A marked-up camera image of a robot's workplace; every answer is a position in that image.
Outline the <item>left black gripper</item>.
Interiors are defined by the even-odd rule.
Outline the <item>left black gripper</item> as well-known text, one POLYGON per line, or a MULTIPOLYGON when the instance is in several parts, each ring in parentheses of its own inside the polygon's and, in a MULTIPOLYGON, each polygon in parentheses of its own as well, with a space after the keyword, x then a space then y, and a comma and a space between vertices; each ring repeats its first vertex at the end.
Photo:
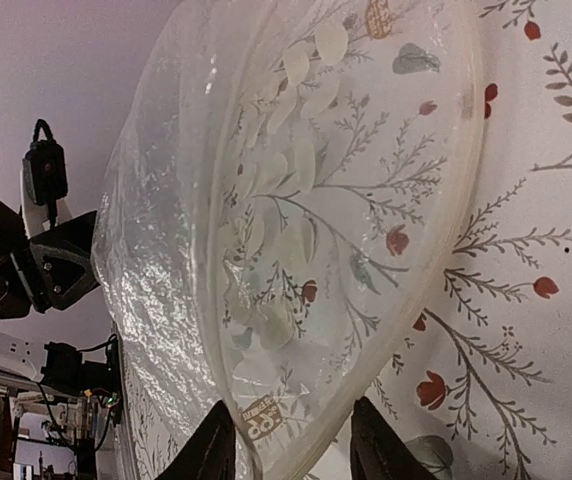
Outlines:
POLYGON ((39 313, 63 311, 99 286, 91 262, 96 216, 87 212, 28 243, 21 215, 0 200, 0 319, 24 318, 32 304, 39 313), (27 245, 37 272, 29 297, 11 258, 27 245))

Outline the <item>clear zip top bag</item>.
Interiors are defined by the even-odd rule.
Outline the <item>clear zip top bag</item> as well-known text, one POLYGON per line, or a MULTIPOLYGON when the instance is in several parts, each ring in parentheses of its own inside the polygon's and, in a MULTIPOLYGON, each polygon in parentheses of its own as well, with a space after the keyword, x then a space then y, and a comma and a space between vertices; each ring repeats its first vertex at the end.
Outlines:
POLYGON ((408 333, 474 185, 468 1, 183 1, 113 149, 93 259, 128 371, 240 479, 299 479, 408 333))

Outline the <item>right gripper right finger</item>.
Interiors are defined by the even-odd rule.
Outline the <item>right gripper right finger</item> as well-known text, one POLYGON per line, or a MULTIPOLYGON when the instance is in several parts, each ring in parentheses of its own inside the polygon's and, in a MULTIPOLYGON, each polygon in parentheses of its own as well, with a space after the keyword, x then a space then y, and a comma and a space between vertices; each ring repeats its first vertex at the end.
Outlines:
POLYGON ((353 480, 434 480, 367 397, 351 416, 350 471, 353 480))

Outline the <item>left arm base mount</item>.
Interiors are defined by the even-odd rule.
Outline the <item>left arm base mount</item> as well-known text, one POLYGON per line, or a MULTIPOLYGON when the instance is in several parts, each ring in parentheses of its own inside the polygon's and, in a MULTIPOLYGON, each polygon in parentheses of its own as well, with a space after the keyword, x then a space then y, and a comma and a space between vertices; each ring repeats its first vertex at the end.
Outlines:
POLYGON ((110 428, 117 427, 123 415, 123 395, 118 362, 117 338, 111 335, 105 342, 87 349, 77 349, 61 342, 45 345, 46 360, 40 368, 37 382, 46 397, 48 388, 68 398, 95 401, 106 414, 100 439, 75 439, 68 442, 63 428, 54 423, 62 444, 72 450, 77 464, 78 479, 96 479, 97 453, 104 446, 110 428))

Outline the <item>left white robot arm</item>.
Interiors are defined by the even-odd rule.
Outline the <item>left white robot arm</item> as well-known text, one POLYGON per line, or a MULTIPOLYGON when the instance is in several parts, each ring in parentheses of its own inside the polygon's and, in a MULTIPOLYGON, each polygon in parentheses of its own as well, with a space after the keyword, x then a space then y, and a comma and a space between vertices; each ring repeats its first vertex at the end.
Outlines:
MULTIPOLYGON (((22 217, 0 201, 0 319, 32 311, 64 311, 95 290, 91 243, 96 212, 90 211, 30 236, 22 217)), ((0 371, 29 381, 73 386, 82 354, 68 344, 33 343, 0 332, 0 371)))

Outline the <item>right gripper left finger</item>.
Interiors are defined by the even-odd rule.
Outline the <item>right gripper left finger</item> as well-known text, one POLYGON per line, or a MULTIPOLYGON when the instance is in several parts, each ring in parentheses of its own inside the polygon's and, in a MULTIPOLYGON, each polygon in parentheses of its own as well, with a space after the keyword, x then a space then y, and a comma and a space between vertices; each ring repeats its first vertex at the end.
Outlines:
POLYGON ((156 480, 235 478, 236 428, 225 403, 218 401, 156 480))

